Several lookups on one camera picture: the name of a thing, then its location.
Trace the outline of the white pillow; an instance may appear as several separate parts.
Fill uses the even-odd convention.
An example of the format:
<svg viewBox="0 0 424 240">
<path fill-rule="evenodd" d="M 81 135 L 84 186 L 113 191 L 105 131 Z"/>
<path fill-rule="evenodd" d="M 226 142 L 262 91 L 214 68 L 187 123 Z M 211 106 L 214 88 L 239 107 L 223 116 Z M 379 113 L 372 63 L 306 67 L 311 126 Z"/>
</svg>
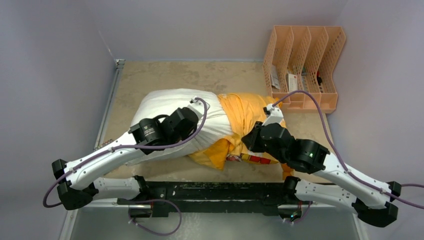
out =
<svg viewBox="0 0 424 240">
<path fill-rule="evenodd" d="M 209 109 L 206 121 L 190 108 L 190 100 L 198 96 Z M 131 127 L 139 142 L 150 141 L 166 149 L 147 150 L 147 155 L 135 158 L 127 165 L 144 161 L 161 161 L 190 156 L 204 151 L 224 137 L 232 136 L 230 121 L 216 94 L 196 89 L 165 89 L 152 91 L 141 101 Z"/>
</svg>

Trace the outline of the orange cartoon pillowcase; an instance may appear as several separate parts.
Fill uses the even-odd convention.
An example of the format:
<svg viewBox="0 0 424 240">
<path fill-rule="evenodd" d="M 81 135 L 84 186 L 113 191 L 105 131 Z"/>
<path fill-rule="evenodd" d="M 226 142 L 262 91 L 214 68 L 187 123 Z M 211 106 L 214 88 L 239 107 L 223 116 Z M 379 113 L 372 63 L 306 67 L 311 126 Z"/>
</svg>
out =
<svg viewBox="0 0 424 240">
<path fill-rule="evenodd" d="M 263 108 L 276 102 L 271 96 L 254 93 L 228 93 L 217 96 L 225 116 L 229 120 L 229 133 L 222 133 L 208 148 L 203 148 L 189 157 L 196 163 L 223 170 L 225 163 L 246 162 L 256 165 L 273 165 L 280 162 L 268 153 L 252 153 L 242 143 L 256 122 L 264 122 Z"/>
</svg>

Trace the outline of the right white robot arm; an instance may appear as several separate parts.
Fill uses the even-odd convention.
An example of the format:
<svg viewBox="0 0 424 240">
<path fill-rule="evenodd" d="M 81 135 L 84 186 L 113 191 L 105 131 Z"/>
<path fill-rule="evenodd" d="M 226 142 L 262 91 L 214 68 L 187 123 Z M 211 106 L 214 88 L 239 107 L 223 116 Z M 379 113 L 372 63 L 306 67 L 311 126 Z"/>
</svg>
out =
<svg viewBox="0 0 424 240">
<path fill-rule="evenodd" d="M 399 183 L 381 182 L 350 166 L 343 167 L 326 147 L 314 140 L 296 139 L 278 123 L 263 126 L 258 121 L 241 141 L 253 153 L 267 153 L 297 172 L 331 182 L 323 185 L 288 176 L 280 191 L 284 202 L 292 204 L 300 200 L 343 208 L 379 228 L 397 220 L 399 209 L 392 202 L 400 196 Z"/>
</svg>

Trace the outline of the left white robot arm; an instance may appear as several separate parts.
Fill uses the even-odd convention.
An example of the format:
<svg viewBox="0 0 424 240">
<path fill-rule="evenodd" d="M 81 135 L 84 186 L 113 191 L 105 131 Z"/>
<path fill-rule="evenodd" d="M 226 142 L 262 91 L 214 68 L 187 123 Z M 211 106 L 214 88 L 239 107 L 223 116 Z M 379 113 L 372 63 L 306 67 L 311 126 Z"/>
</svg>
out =
<svg viewBox="0 0 424 240">
<path fill-rule="evenodd" d="M 179 147 L 193 139 L 203 128 L 208 107 L 191 103 L 171 114 L 143 118 L 118 139 L 73 161 L 55 160 L 52 172 L 60 205 L 66 210 L 82 208 L 94 200 L 121 198 L 138 205 L 149 199 L 147 188 L 137 177 L 111 180 L 103 176 L 115 168 L 152 153 Z"/>
</svg>

